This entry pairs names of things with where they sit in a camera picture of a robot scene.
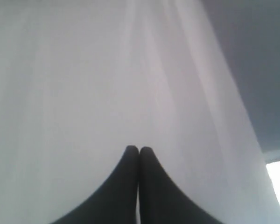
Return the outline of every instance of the grey ceiling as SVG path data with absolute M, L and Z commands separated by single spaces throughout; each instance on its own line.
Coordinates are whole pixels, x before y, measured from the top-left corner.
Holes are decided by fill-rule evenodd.
M 263 151 L 280 148 L 280 0 L 202 0 Z

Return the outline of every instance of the white fabric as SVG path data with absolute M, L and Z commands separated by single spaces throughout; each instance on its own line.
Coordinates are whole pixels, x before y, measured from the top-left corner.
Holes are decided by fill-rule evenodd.
M 0 0 L 0 224 L 47 224 L 126 145 L 226 224 L 280 224 L 230 71 L 197 0 Z

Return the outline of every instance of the white curtain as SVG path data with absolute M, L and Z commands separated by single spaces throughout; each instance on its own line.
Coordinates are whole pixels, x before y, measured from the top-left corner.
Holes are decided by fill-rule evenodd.
M 226 224 L 280 224 L 198 0 L 0 0 L 0 224 L 47 224 L 151 146 Z

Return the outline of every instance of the ceiling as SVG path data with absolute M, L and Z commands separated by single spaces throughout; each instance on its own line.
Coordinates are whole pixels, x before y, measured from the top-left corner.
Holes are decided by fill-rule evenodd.
M 280 0 L 202 0 L 264 152 L 280 149 Z

